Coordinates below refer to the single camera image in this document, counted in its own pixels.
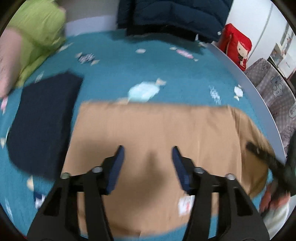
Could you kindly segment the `right hand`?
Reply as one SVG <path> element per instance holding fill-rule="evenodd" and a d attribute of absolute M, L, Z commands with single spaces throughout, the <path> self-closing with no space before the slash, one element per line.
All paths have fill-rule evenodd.
<path fill-rule="evenodd" d="M 263 213 L 268 209 L 276 210 L 290 201 L 290 193 L 285 192 L 285 194 L 281 194 L 278 198 L 272 199 L 273 190 L 275 189 L 277 182 L 272 181 L 266 187 L 266 191 L 264 196 L 261 199 L 260 206 L 259 206 L 259 213 Z"/>

